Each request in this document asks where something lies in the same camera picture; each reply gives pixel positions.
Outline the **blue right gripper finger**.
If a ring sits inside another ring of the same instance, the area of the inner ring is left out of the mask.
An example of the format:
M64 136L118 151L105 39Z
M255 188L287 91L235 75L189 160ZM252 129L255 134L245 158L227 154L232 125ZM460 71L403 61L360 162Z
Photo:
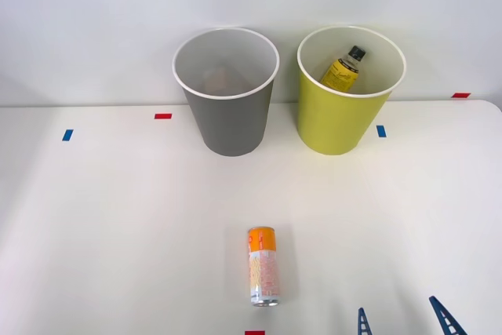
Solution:
M435 296L430 296L429 301L445 335L467 335L459 322Z
M371 329L364 308L358 309L358 335L371 335Z

